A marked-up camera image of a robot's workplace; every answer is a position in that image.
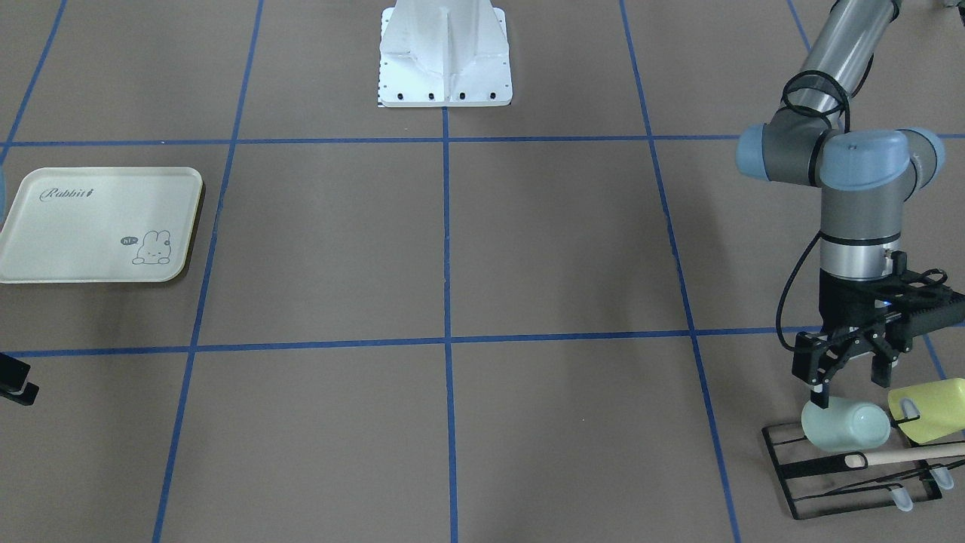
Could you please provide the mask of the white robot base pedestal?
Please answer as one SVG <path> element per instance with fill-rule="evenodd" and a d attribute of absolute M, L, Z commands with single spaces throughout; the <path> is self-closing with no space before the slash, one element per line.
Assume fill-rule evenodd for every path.
<path fill-rule="evenodd" d="M 489 1 L 397 1 L 380 17 L 377 103 L 475 108 L 513 102 L 509 29 Z"/>

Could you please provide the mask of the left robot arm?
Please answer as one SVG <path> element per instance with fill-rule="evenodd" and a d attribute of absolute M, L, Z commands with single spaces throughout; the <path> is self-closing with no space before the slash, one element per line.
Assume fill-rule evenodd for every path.
<path fill-rule="evenodd" d="M 904 206 L 943 168 L 941 138 L 916 127 L 851 126 L 853 99 L 900 11 L 899 1 L 835 2 L 802 68 L 783 86 L 781 106 L 739 137 L 735 154 L 745 176 L 820 190 L 820 227 L 807 248 L 819 251 L 823 326 L 785 348 L 792 374 L 821 409 L 851 358 L 870 354 L 872 381 L 889 388 L 893 365 L 914 338 L 963 320 L 963 295 L 947 274 L 911 271 L 902 251 Z"/>

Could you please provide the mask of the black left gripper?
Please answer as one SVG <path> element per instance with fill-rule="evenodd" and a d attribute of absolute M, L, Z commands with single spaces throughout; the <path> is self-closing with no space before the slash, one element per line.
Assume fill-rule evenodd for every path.
<path fill-rule="evenodd" d="M 852 358 L 872 357 L 871 381 L 892 385 L 893 365 L 912 348 L 913 338 L 902 316 L 882 299 L 884 278 L 848 281 L 820 271 L 818 333 L 797 333 L 790 344 L 792 375 L 810 389 L 810 402 L 827 409 L 830 379 Z"/>

